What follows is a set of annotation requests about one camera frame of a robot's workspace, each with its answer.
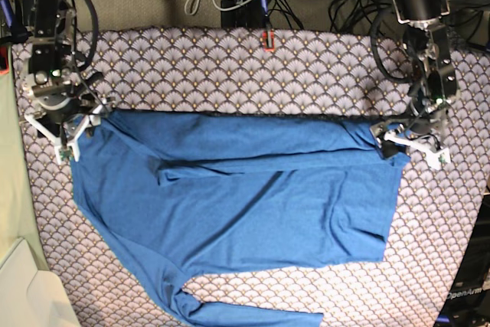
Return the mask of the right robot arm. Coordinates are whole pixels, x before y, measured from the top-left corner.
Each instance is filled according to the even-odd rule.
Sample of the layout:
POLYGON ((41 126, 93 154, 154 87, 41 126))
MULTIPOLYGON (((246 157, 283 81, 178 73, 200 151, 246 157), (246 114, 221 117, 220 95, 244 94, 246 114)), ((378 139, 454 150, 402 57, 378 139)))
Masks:
POLYGON ((77 9, 74 0, 35 0, 31 57, 26 61, 23 89, 39 107, 33 126, 43 136, 65 140, 74 134, 77 118, 88 116, 100 103, 92 86, 100 72, 82 73, 90 67, 100 34, 91 0, 83 0, 92 24, 87 53, 77 49, 77 9), (71 76, 80 78, 73 82, 71 76))

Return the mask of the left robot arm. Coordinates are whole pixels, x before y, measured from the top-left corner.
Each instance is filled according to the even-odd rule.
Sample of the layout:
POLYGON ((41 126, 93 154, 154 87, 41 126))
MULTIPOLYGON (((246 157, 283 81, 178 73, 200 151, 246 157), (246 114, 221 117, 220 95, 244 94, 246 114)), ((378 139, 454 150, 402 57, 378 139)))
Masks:
POLYGON ((386 119, 371 127, 378 151, 389 159, 404 148, 422 152, 433 165, 446 163, 449 152, 435 139, 445 124, 449 108, 460 95, 455 68, 451 60, 449 37, 443 17, 450 13, 448 0, 391 0, 392 7, 377 13, 370 28, 371 50, 378 70, 397 84, 410 86, 411 101, 398 118, 386 119), (405 26, 403 49, 411 59, 413 72, 395 77, 383 65, 378 51, 378 32, 384 17, 393 12, 405 26))

